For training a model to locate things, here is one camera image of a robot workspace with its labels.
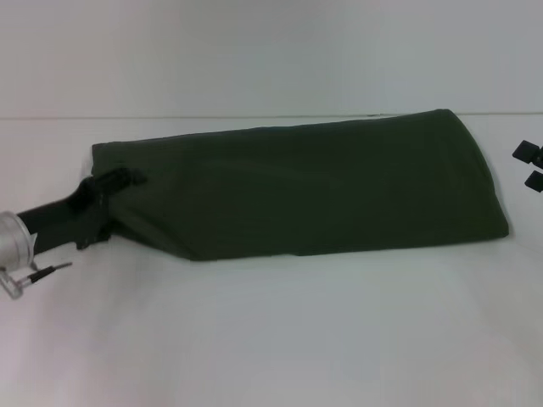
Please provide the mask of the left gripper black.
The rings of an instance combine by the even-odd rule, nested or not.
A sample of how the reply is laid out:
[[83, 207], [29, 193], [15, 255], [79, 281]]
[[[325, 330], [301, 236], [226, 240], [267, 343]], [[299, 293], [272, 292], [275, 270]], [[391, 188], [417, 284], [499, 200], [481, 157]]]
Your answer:
[[68, 243], [79, 251], [111, 238], [109, 192], [119, 192], [147, 181], [139, 170], [118, 168], [94, 178], [84, 179], [68, 197], [20, 214], [28, 232], [34, 236], [35, 255]]

